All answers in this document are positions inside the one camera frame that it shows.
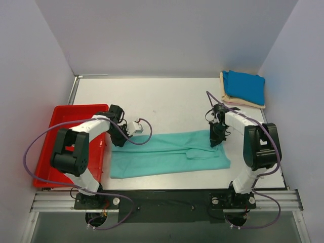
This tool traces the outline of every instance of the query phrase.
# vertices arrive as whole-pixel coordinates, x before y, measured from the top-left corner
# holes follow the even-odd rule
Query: white wall
[[[312,242],[324,231],[324,1],[299,0],[266,58],[266,117],[279,129],[282,169],[298,188]]]
[[[74,77],[34,1],[1,1],[0,33],[0,241],[19,242],[35,192],[22,155],[67,103]],[[42,143],[28,158],[32,170]]]
[[[297,0],[36,0],[76,74],[257,73]]]

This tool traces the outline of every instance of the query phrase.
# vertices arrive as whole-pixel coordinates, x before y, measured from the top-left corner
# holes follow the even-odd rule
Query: teal cloth
[[[134,136],[143,142],[148,136]],[[131,178],[168,173],[227,169],[230,160],[223,145],[209,144],[209,130],[156,134],[144,145],[126,142],[124,147],[112,148],[111,178]]]

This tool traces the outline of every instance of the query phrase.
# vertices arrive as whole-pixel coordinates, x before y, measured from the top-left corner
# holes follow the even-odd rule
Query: towel
[[[252,102],[249,102],[249,101],[246,101],[246,100],[243,100],[243,99],[240,99],[240,98],[231,97],[231,96],[227,95],[225,93],[225,90],[224,90],[223,72],[220,72],[219,78],[220,78],[220,84],[221,84],[222,101],[230,103],[232,105],[238,104],[238,105],[252,106],[252,107],[259,108],[259,109],[264,109],[265,108],[265,105],[254,104]]]
[[[142,142],[148,136],[135,136]],[[209,130],[156,134],[144,145],[112,147],[110,177],[131,178],[168,173],[227,169],[230,160],[223,145],[209,144]]]

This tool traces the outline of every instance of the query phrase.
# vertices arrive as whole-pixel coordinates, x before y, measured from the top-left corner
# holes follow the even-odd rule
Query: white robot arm
[[[89,191],[98,191],[100,183],[93,177],[88,169],[89,143],[104,132],[111,136],[115,146],[122,147],[126,138],[107,120],[109,118],[116,124],[123,122],[124,111],[116,105],[111,105],[108,112],[100,112],[87,121],[70,129],[60,129],[57,133],[51,157],[51,166],[68,177],[75,185]],[[142,133],[143,127],[137,121],[118,125],[122,132],[131,137],[135,133]],[[66,150],[66,146],[73,146],[74,150]],[[94,195],[79,189],[84,195]]]
[[[250,193],[257,176],[265,173],[277,163],[274,149],[256,123],[237,113],[226,110],[219,104],[215,105],[212,111],[215,117],[212,122],[209,122],[212,147],[226,140],[225,132],[228,127],[234,128],[244,136],[243,154],[246,164],[240,174],[232,181],[232,186],[235,193]],[[274,124],[260,123],[275,141],[281,157],[276,126]]]

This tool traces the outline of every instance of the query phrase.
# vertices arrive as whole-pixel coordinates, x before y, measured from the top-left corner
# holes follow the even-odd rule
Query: purple cable
[[[63,185],[63,186],[71,186],[71,187],[76,187],[76,188],[78,188],[78,189],[82,189],[83,191],[85,191],[85,192],[88,192],[88,193],[92,193],[92,194],[95,194],[95,195],[103,195],[103,196],[119,196],[119,197],[122,197],[122,198],[125,198],[125,199],[127,199],[128,201],[130,201],[131,203],[132,203],[132,208],[131,208],[131,210],[129,211],[129,213],[122,219],[122,220],[120,220],[118,223],[116,223],[116,224],[114,224],[114,225],[111,225],[111,226],[109,226],[109,227],[106,227],[106,228],[99,228],[99,227],[96,227],[95,229],[98,229],[98,230],[106,230],[106,229],[112,229],[112,228],[114,228],[114,227],[116,227],[116,226],[119,226],[121,223],[123,223],[125,220],[127,220],[128,219],[128,217],[130,216],[130,214],[132,213],[132,211],[133,211],[133,209],[134,209],[134,206],[135,206],[135,204],[134,204],[134,202],[133,202],[133,200],[131,200],[129,197],[127,197],[127,196],[124,196],[124,195],[120,195],[120,194],[114,194],[114,193],[104,193],[104,192],[94,192],[94,191],[89,191],[89,190],[87,190],[87,189],[83,189],[83,188],[81,188],[80,186],[77,186],[77,185],[74,185],[74,184],[69,184],[69,183],[63,183],[63,182],[57,182],[57,181],[49,181],[49,180],[45,180],[45,179],[43,179],[43,178],[40,178],[40,177],[38,177],[38,176],[36,176],[36,175],[34,175],[34,173],[33,172],[31,172],[30,171],[30,169],[28,168],[28,166],[27,166],[27,160],[26,160],[26,158],[27,158],[27,154],[28,154],[28,151],[30,150],[30,148],[32,147],[32,145],[42,136],[42,135],[44,135],[45,133],[47,133],[48,131],[50,131],[50,130],[52,130],[52,129],[54,129],[54,128],[57,128],[57,127],[59,127],[59,126],[62,126],[62,125],[68,125],[68,124],[74,124],[74,123],[84,123],[84,122],[89,122],[89,121],[91,121],[91,120],[106,120],[106,121],[108,121],[108,122],[110,122],[110,123],[112,123],[119,131],[120,131],[120,133],[129,141],[129,142],[131,142],[131,143],[133,143],[133,144],[135,144],[135,145],[143,145],[143,144],[145,144],[145,143],[147,143],[150,139],[151,139],[151,137],[152,137],[152,133],[153,133],[153,129],[152,129],[152,125],[147,121],[147,120],[145,120],[145,119],[143,119],[143,118],[140,118],[139,120],[141,121],[141,120],[143,120],[143,121],[145,121],[147,124],[148,124],[148,126],[150,127],[150,135],[149,135],[149,137],[148,137],[148,139],[146,140],[146,141],[144,141],[144,142],[142,142],[142,143],[136,143],[136,142],[133,142],[131,139],[129,139],[124,133],[123,133],[123,131],[119,128],[119,126],[116,124],[116,123],[114,123],[113,121],[111,121],[110,119],[108,119],[108,118],[104,118],[104,117],[98,117],[98,118],[90,118],[90,119],[83,119],[83,120],[73,120],[73,121],[66,121],[66,122],[64,122],[64,123],[59,123],[59,124],[56,124],[56,125],[54,125],[54,126],[52,126],[52,127],[50,127],[50,128],[48,128],[48,129],[46,129],[43,133],[41,133],[38,137],[36,137],[32,142],[31,142],[31,144],[27,147],[27,149],[26,149],[26,151],[24,152],[24,155],[23,155],[23,165],[24,165],[24,168],[25,168],[25,170],[26,170],[26,172],[32,177],[32,178],[35,178],[35,179],[37,179],[37,180],[40,180],[40,181],[43,181],[43,182],[46,182],[46,183],[52,183],[52,184],[57,184],[57,185]]]
[[[276,223],[276,222],[278,221],[278,219],[280,218],[280,215],[281,215],[281,207],[280,207],[280,204],[279,204],[278,201],[275,200],[274,198],[272,198],[272,197],[270,197],[270,196],[268,196],[268,195],[265,195],[265,194],[259,193],[259,192],[257,192],[257,191],[254,189],[254,187],[255,187],[255,185],[257,184],[258,179],[259,179],[260,177],[262,177],[262,176],[272,175],[272,174],[276,173],[276,172],[279,170],[279,168],[280,168],[280,155],[279,155],[279,151],[278,151],[278,148],[277,148],[277,146],[276,146],[274,140],[272,139],[272,137],[270,136],[270,134],[268,133],[268,131],[267,131],[267,130],[262,126],[262,124],[259,123],[257,120],[255,120],[255,119],[253,119],[253,118],[250,118],[250,117],[248,117],[248,116],[246,116],[246,115],[244,115],[244,114],[242,114],[242,113],[240,113],[240,112],[237,112],[236,110],[233,110],[233,109],[227,107],[225,104],[221,103],[218,99],[216,99],[216,98],[215,98],[215,97],[214,97],[214,96],[213,96],[209,91],[206,91],[206,94],[207,94],[207,96],[208,96],[209,102],[210,102],[210,104],[211,104],[212,107],[213,107],[213,103],[212,103],[211,97],[212,97],[212,98],[213,98],[217,103],[219,103],[221,106],[223,106],[224,108],[228,109],[229,111],[232,111],[233,113],[238,114],[238,115],[240,115],[240,116],[246,118],[247,120],[250,120],[250,121],[256,123],[256,124],[257,124],[257,125],[258,125],[262,130],[263,130],[264,134],[267,136],[267,138],[268,138],[269,141],[271,142],[271,145],[272,145],[272,147],[273,147],[273,149],[274,149],[274,151],[275,151],[275,154],[276,154],[276,158],[277,158],[277,166],[276,166],[276,168],[275,168],[273,171],[271,171],[271,172],[263,173],[263,174],[257,175],[257,179],[254,181],[254,183],[253,183],[253,185],[252,185],[252,192],[255,193],[255,194],[257,194],[257,195],[260,195],[260,196],[266,197],[266,198],[268,198],[268,199],[274,201],[274,202],[278,205],[278,214],[277,214],[277,216],[275,217],[275,219],[274,219],[273,221],[271,221],[270,223],[268,223],[268,224],[265,224],[265,225],[262,225],[262,226],[242,226],[242,227],[240,227],[240,229],[261,229],[261,228],[265,228],[265,227],[268,227],[268,226],[270,226],[270,225]]]

